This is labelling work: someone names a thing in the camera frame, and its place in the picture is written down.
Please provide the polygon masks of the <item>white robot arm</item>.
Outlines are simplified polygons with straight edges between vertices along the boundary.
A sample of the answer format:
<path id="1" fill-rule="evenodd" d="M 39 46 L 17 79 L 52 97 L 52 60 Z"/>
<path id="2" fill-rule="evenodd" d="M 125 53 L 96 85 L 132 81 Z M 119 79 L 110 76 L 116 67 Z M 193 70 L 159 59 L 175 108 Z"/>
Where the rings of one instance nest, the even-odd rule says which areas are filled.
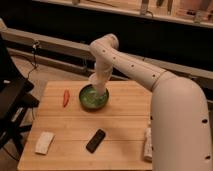
<path id="1" fill-rule="evenodd" d="M 203 90 L 194 81 L 118 50 L 107 34 L 90 44 L 95 73 L 90 77 L 103 90 L 113 69 L 152 92 L 151 139 L 153 171 L 213 171 L 209 111 Z"/>

